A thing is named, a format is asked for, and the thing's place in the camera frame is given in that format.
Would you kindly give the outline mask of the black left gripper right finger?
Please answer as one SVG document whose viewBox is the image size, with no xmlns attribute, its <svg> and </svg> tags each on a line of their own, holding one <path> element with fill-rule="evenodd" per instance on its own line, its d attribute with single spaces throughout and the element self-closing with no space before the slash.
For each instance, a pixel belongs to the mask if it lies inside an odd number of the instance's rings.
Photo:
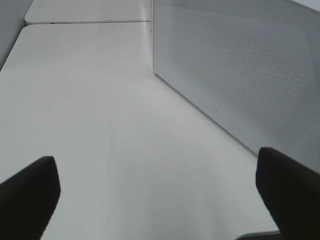
<svg viewBox="0 0 320 240">
<path fill-rule="evenodd" d="M 271 147 L 258 152 L 256 188 L 285 240 L 320 238 L 320 175 Z"/>
</svg>

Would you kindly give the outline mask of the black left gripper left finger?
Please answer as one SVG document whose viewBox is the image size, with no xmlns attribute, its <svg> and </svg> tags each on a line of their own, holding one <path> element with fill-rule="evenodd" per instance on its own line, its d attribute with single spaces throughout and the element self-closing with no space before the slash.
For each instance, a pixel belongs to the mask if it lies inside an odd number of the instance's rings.
<svg viewBox="0 0 320 240">
<path fill-rule="evenodd" d="M 0 184 L 0 238 L 39 240 L 61 195 L 56 161 L 44 156 Z"/>
</svg>

